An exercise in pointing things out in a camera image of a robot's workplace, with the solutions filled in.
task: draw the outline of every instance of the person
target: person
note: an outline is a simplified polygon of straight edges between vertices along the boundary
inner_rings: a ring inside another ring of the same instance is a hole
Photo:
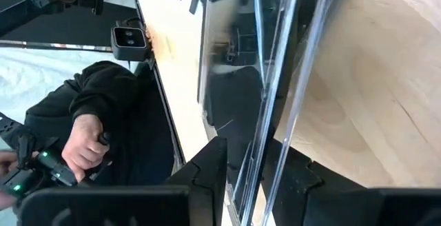
[[[172,135],[156,83],[110,61],[66,80],[26,111],[24,125],[59,138],[56,147],[78,181],[105,154],[112,164],[96,178],[98,185],[158,185],[172,173]],[[98,142],[103,132],[110,134],[108,146]],[[0,152],[0,175],[16,164],[15,152]],[[15,203],[0,193],[0,209]]]

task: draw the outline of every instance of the plywood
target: plywood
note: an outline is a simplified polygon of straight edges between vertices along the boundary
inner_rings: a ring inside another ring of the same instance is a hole
[[[370,187],[441,186],[440,1],[346,0],[291,146]]]

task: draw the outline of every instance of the hand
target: hand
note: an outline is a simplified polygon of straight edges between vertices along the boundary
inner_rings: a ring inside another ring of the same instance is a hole
[[[32,153],[32,157],[37,156],[38,152]],[[0,151],[0,177],[4,177],[12,169],[17,167],[19,159],[17,153],[9,150]],[[15,204],[16,198],[0,191],[0,210],[11,207]]]
[[[78,182],[85,176],[85,170],[101,164],[108,146],[98,142],[103,125],[99,118],[92,114],[80,115],[75,119],[70,137],[61,156],[73,171]]]

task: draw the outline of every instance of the sleeve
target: sleeve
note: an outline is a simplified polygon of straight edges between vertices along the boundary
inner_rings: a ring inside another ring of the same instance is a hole
[[[78,92],[69,107],[73,119],[82,114],[94,114],[105,129],[123,118],[140,90],[135,75],[111,61],[100,61],[87,67],[65,85]]]

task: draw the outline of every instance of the wooden surface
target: wooden surface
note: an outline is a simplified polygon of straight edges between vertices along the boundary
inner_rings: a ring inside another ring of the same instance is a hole
[[[440,1],[346,0],[291,146],[370,187],[441,186]]]
[[[197,102],[202,10],[191,0],[139,0],[179,140],[187,160],[208,142]]]

